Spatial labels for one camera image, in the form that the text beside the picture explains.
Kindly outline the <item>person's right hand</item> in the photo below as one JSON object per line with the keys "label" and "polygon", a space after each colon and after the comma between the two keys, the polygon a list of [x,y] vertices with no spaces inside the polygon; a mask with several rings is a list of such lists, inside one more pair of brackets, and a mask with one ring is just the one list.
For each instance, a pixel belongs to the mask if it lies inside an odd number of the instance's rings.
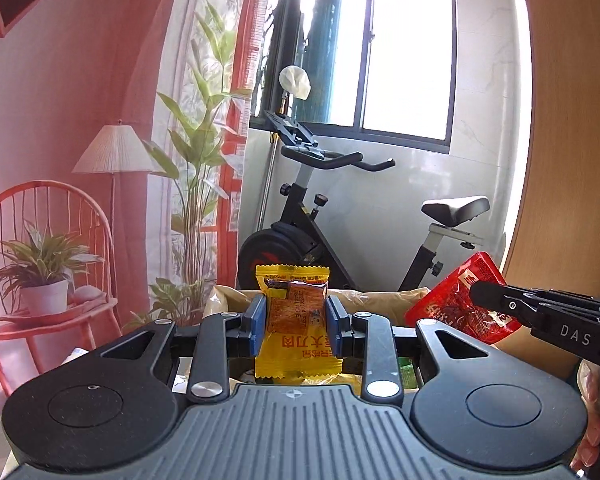
{"label": "person's right hand", "polygon": [[600,366],[583,360],[577,384],[588,410],[588,426],[570,464],[574,471],[593,466],[600,457]]}

